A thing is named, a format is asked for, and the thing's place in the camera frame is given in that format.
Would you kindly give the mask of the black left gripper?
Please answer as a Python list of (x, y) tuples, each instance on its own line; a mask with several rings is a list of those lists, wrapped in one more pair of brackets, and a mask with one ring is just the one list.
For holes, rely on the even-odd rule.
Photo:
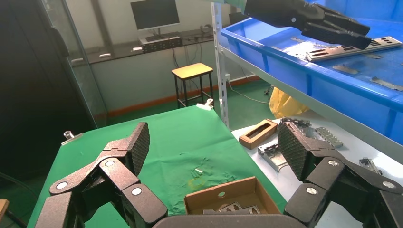
[[(369, 26), (333, 9), (324, 7), (323, 10), (304, 0), (247, 0), (244, 13), (277, 28), (297, 28), (302, 30), (303, 36), (329, 44), (365, 49), (372, 42), (371, 38), (366, 37)], [(340, 30), (313, 24), (323, 19)]]

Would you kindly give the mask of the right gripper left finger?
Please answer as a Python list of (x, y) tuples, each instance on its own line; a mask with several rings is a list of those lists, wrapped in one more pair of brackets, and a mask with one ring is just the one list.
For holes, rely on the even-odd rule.
[(149, 152), (146, 122), (125, 138), (110, 141), (90, 164), (54, 182), (35, 224), (38, 228), (83, 228), (110, 203), (132, 228), (151, 228), (168, 209), (139, 179)]

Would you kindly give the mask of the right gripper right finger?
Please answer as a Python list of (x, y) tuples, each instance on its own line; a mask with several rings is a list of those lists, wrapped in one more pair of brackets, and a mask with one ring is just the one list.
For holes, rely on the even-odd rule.
[(278, 126), (278, 148), (301, 182), (284, 214), (314, 227), (328, 205), (342, 206), (364, 228), (403, 225), (403, 188), (346, 159), (329, 143), (304, 136), (292, 122)]

